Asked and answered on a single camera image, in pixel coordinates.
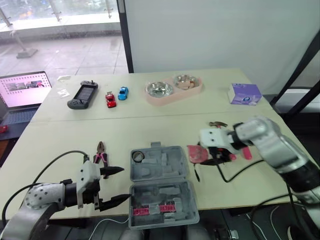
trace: electrical wire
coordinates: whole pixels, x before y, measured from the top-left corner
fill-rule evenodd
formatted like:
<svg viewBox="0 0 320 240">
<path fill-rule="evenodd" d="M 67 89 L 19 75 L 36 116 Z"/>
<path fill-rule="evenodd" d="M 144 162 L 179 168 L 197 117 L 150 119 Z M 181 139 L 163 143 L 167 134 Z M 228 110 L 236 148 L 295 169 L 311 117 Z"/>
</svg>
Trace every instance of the electrical wire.
<svg viewBox="0 0 320 240">
<path fill-rule="evenodd" d="M 305 207 L 304 205 L 299 204 L 299 203 L 296 203 L 296 202 L 294 202 L 294 204 L 295 204 L 295 205 L 297 205 L 297 206 L 300 206 L 300 207 L 302 207 L 302 208 L 304 208 L 304 207 Z"/>
<path fill-rule="evenodd" d="M 67 240 L 67 238 L 69 237 L 71 231 L 72 231 L 73 228 L 70 228 L 69 232 L 67 233 L 67 235 L 65 236 L 64 240 Z"/>
<path fill-rule="evenodd" d="M 278 237 L 279 240 L 282 240 L 281 237 L 279 236 L 275 226 L 274 226 L 274 223 L 272 222 L 272 214 L 274 214 L 275 210 L 277 210 L 280 206 L 276 206 L 270 213 L 270 223 L 271 223 L 271 226 L 276 234 L 276 236 Z"/>
<path fill-rule="evenodd" d="M 18 195 L 20 192 L 22 192 L 23 190 L 27 189 L 27 188 L 32 188 L 35 185 L 38 185 L 40 183 L 36 183 L 38 181 L 38 179 L 41 177 L 41 175 L 58 159 L 60 159 L 61 157 L 68 155 L 68 154 L 72 154 L 72 153 L 79 153 L 79 154 L 83 154 L 83 160 L 86 161 L 89 159 L 88 154 L 86 154 L 84 151 L 80 151 L 80 150 L 71 150 L 71 151 L 67 151 L 64 152 L 62 154 L 60 154 L 59 156 L 57 156 L 55 159 L 53 159 L 48 165 L 45 166 L 45 168 L 36 176 L 36 178 L 34 179 L 33 183 L 28 185 L 28 186 L 24 186 L 23 188 L 21 188 L 20 190 L 16 191 L 10 198 L 9 200 L 5 203 L 3 210 L 2 210 L 2 224 L 3 224 L 3 228 L 7 225 L 7 219 L 6 219 L 6 211 L 7 208 L 10 204 L 10 202 L 12 201 L 12 199 L 14 199 L 16 197 L 16 195 Z"/>
<path fill-rule="evenodd" d="M 2 210 L 2 224 L 3 224 L 3 228 L 5 228 L 5 226 L 7 225 L 7 220 L 6 220 L 6 211 L 7 211 L 7 208 L 10 204 L 10 202 L 12 201 L 12 199 L 15 198 L 15 196 L 17 196 L 19 193 L 21 193 L 23 190 L 26 190 L 28 188 L 32 188 L 33 186 L 35 185 L 38 185 L 38 184 L 41 184 L 41 183 L 33 183 L 33 184 L 30 184 L 30 185 L 27 185 L 27 186 L 24 186 L 23 188 L 19 189 L 18 191 L 16 191 L 9 199 L 8 201 L 6 201 L 4 207 L 3 207 L 3 210 Z"/>
<path fill-rule="evenodd" d="M 290 203 L 291 203 L 291 207 L 292 207 L 292 210 L 293 210 L 293 214 L 294 214 L 294 217 L 295 217 L 295 220 L 296 220 L 296 223 L 300 229 L 301 232 L 304 233 L 304 235 L 311 240 L 309 234 L 306 232 L 306 230 L 304 229 L 304 227 L 302 226 L 301 224 L 301 221 L 298 217 L 298 213 L 297 213 L 297 209 L 295 207 L 295 202 L 294 202 L 294 198 L 292 196 L 292 192 L 291 192 L 291 189 L 290 189 L 290 186 L 288 184 L 286 184 L 286 188 L 288 190 L 288 195 L 289 195 L 289 198 L 290 198 Z"/>
<path fill-rule="evenodd" d="M 220 168 L 219 164 L 217 164 L 217 165 L 216 165 L 216 167 L 218 168 L 219 173 L 220 173 L 220 175 L 221 175 L 221 177 L 222 177 L 223 181 L 224 181 L 225 183 L 230 183 L 233 179 L 235 179 L 235 178 L 236 178 L 240 173 L 242 173 L 244 170 L 246 170 L 246 169 L 248 169 L 248 168 L 252 167 L 253 165 L 256 165 L 256 164 L 258 164 L 258 163 L 262 163 L 262 162 L 264 162 L 264 160 L 258 160 L 258 161 L 255 161 L 255 162 L 253 162 L 253 163 L 249 164 L 248 166 L 246 166 L 246 167 L 245 167 L 245 168 L 243 168 L 242 170 L 238 171 L 238 172 L 237 172 L 233 177 L 231 177 L 229 180 L 227 180 L 227 179 L 225 178 L 225 175 L 224 175 L 224 173 L 222 172 L 222 170 L 221 170 L 221 168 Z"/>
<path fill-rule="evenodd" d="M 259 227 L 259 225 L 256 224 L 254 221 L 252 221 L 252 222 L 253 222 L 253 224 L 260 230 L 263 238 L 264 238 L 265 240 L 268 240 L 267 237 L 266 237 L 266 235 L 265 235 L 264 232 L 262 231 L 261 227 Z"/>
<path fill-rule="evenodd" d="M 113 219 L 110 219 L 110 218 L 105 218 L 105 219 L 102 219 L 100 222 L 98 222 L 98 224 L 95 226 L 95 228 L 93 229 L 90 237 L 88 240 L 90 240 L 92 238 L 92 236 L 94 235 L 97 227 L 99 226 L 100 223 L 104 222 L 104 221 L 111 221 L 111 222 L 115 222 L 115 223 L 118 223 L 118 224 L 125 224 L 126 222 L 129 221 L 129 218 L 127 220 L 125 220 L 124 222 L 121 222 L 121 221 L 116 221 L 116 220 L 113 220 Z"/>
<path fill-rule="evenodd" d="M 225 216 L 225 214 L 224 214 L 224 210 L 223 210 L 223 209 L 220 209 L 220 211 L 221 211 L 221 215 L 222 215 L 222 217 L 223 217 L 224 223 L 225 223 L 226 227 L 228 228 L 228 233 L 231 235 L 230 227 L 229 227 L 229 225 L 228 225 L 226 216 Z"/>
<path fill-rule="evenodd" d="M 36 178 L 33 181 L 33 184 L 35 184 L 38 181 L 38 179 L 45 172 L 45 170 L 47 170 L 55 161 L 57 161 L 58 159 L 62 158 L 65 155 L 73 154 L 73 153 L 83 154 L 84 158 L 86 158 L 86 157 L 88 158 L 88 154 L 86 154 L 84 151 L 80 151 L 80 150 L 71 150 L 71 151 L 67 151 L 65 153 L 62 153 L 59 156 L 57 156 L 55 159 L 53 159 L 47 166 L 45 166 L 45 168 L 38 174 L 38 176 L 36 176 Z"/>
<path fill-rule="evenodd" d="M 256 205 L 256 206 L 252 209 L 252 211 L 251 211 L 251 219 L 250 219 L 250 226 L 251 226 L 251 229 L 252 229 L 252 231 L 253 231 L 256 239 L 262 240 L 261 237 L 259 236 L 259 234 L 257 233 L 257 230 L 256 230 L 256 228 L 255 228 L 255 224 L 254 224 L 254 216 L 255 216 L 256 211 L 257 211 L 262 205 L 264 205 L 264 204 L 266 204 L 266 203 L 268 203 L 268 202 L 271 202 L 271 201 L 276 200 L 276 199 L 281 199 L 281 198 L 284 198 L 284 197 L 288 197 L 288 196 L 289 196 L 289 194 L 284 194 L 284 195 L 280 195 L 280 196 L 276 196 L 276 197 L 270 198 L 270 199 L 268 199 L 268 200 L 265 200 L 265 201 L 259 203 L 258 205 Z"/>
<path fill-rule="evenodd" d="M 107 227 L 108 227 L 108 223 L 106 223 L 105 226 L 104 226 L 104 228 L 103 228 L 103 231 L 102 231 L 102 233 L 101 233 L 100 240 L 103 240 L 103 237 L 104 237 L 104 235 L 105 235 L 105 231 L 106 231 Z"/>
</svg>

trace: glass railing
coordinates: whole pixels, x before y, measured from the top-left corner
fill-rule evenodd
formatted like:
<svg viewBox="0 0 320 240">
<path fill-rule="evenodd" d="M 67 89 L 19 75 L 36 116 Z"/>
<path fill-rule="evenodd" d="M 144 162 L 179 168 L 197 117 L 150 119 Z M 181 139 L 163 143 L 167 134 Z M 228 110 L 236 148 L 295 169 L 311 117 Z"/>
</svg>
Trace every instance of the glass railing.
<svg viewBox="0 0 320 240">
<path fill-rule="evenodd" d="M 13 24 L 43 18 L 59 21 L 61 17 L 76 15 L 106 14 L 109 18 L 118 15 L 117 0 L 0 0 L 0 9 Z"/>
</svg>

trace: white table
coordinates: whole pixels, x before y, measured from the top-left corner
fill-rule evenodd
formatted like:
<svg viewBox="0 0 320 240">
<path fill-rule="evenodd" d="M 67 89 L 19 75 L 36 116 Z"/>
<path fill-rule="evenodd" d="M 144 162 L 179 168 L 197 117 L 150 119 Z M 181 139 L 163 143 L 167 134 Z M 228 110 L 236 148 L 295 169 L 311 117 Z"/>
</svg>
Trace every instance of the white table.
<svg viewBox="0 0 320 240">
<path fill-rule="evenodd" d="M 282 132 L 305 152 L 298 139 L 282 119 L 270 109 L 249 111 L 202 113 L 171 116 L 146 116 L 113 119 L 91 119 L 78 121 L 31 122 L 25 129 L 11 154 L 0 169 L 0 209 L 7 199 L 21 187 L 32 183 L 36 175 L 53 158 L 69 150 L 82 150 L 92 157 L 99 141 L 104 141 L 111 166 L 120 166 L 125 171 L 100 181 L 100 197 L 105 201 L 112 196 L 129 192 L 130 152 L 148 148 L 151 142 L 160 141 L 164 146 L 182 146 L 187 155 L 187 145 L 196 144 L 199 130 L 208 127 L 210 121 L 222 121 L 232 126 L 246 121 L 252 115 L 263 115 L 280 125 Z M 251 147 L 253 160 L 260 160 L 257 149 Z M 235 162 L 222 165 L 229 178 L 252 161 L 238 156 Z M 83 162 L 80 154 L 74 153 L 59 159 L 39 179 L 39 182 L 54 183 L 64 179 L 76 180 Z M 194 188 L 197 207 L 200 210 L 252 206 L 268 198 L 287 192 L 286 184 L 266 163 L 259 163 L 231 183 L 224 183 L 215 166 L 197 166 L 201 182 L 194 175 L 193 165 L 188 163 L 189 179 Z M 18 210 L 24 194 L 19 194 L 7 210 L 7 218 Z M 275 203 L 287 202 L 282 198 Z M 82 209 L 76 206 L 57 212 L 53 218 L 78 218 L 128 214 L 129 201 L 107 211 L 94 211 L 92 204 Z"/>
<path fill-rule="evenodd" d="M 203 81 L 204 88 L 201 94 L 173 102 L 171 104 L 155 107 L 150 105 L 144 96 L 146 83 L 161 81 L 179 74 L 190 74 Z M 265 98 L 257 106 L 230 104 L 227 91 L 231 83 L 251 84 L 248 78 L 238 68 L 205 69 L 154 73 L 135 73 L 125 75 L 92 75 L 72 76 L 57 81 L 47 98 L 34 115 L 32 122 L 51 121 L 78 121 L 91 119 L 119 119 L 156 116 L 174 116 L 206 113 L 225 113 L 248 111 L 254 113 L 257 109 L 271 110 Z M 67 107 L 83 80 L 93 80 L 99 87 L 93 101 L 86 110 L 72 110 Z M 129 89 L 128 99 L 117 101 L 117 107 L 107 108 L 105 95 L 112 91 L 117 97 L 121 86 Z M 58 91 L 66 89 L 69 96 L 60 97 Z"/>
</svg>

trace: black rubber ring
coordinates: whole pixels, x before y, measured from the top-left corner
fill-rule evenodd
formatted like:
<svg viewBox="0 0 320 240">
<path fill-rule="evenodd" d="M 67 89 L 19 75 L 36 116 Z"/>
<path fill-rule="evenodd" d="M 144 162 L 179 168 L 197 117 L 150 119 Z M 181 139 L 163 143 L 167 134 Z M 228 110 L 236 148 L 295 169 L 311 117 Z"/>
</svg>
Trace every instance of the black rubber ring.
<svg viewBox="0 0 320 240">
<path fill-rule="evenodd" d="M 142 155 L 142 158 L 141 160 L 136 160 L 135 158 L 138 156 L 138 155 Z M 143 159 L 145 159 L 145 155 L 142 151 L 134 151 L 132 153 L 132 159 L 135 163 L 141 163 Z"/>
</svg>

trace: white cord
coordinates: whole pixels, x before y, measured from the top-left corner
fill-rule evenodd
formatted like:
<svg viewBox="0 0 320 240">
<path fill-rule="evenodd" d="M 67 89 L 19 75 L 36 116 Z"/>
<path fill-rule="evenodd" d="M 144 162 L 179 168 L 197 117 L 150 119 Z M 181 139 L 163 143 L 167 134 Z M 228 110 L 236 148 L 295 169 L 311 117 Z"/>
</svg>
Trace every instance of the white cord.
<svg viewBox="0 0 320 240">
<path fill-rule="evenodd" d="M 305 207 L 304 205 L 296 203 L 296 202 L 294 202 L 294 204 L 297 205 L 297 206 L 303 207 L 303 208 Z"/>
<path fill-rule="evenodd" d="M 260 230 L 263 238 L 264 238 L 265 240 L 268 240 L 268 239 L 266 238 L 264 232 L 262 231 L 261 227 L 259 227 L 258 224 L 256 224 L 254 221 L 252 221 L 252 222 L 253 222 L 253 224 Z"/>
<path fill-rule="evenodd" d="M 276 207 L 271 211 L 271 213 L 270 213 L 270 222 L 271 222 L 271 226 L 272 226 L 272 228 L 273 228 L 273 230 L 274 230 L 275 234 L 277 235 L 278 239 L 279 239 L 279 240 L 282 240 L 282 239 L 281 239 L 281 237 L 279 236 L 279 234 L 278 234 L 278 232 L 277 232 L 277 230 L 276 230 L 275 226 L 274 226 L 274 223 L 272 222 L 272 214 L 273 214 L 273 213 L 274 213 L 274 211 L 275 211 L 275 210 L 277 210 L 279 207 L 280 207 L 280 206 L 276 206 Z"/>
<path fill-rule="evenodd" d="M 110 218 L 102 219 L 102 220 L 101 220 L 100 222 L 98 222 L 98 224 L 95 226 L 95 228 L 93 229 L 93 231 L 92 231 L 92 233 L 91 233 L 91 235 L 90 235 L 90 237 L 89 237 L 88 240 L 90 240 L 90 239 L 92 238 L 92 236 L 94 235 L 94 233 L 95 233 L 97 227 L 99 226 L 99 224 L 102 223 L 102 222 L 104 222 L 104 221 L 111 221 L 111 222 L 115 222 L 115 223 L 117 223 L 117 224 L 125 224 L 126 222 L 129 221 L 129 218 L 128 218 L 127 220 L 125 220 L 124 222 L 116 221 L 116 220 L 113 220 L 113 219 L 110 219 Z"/>
</svg>

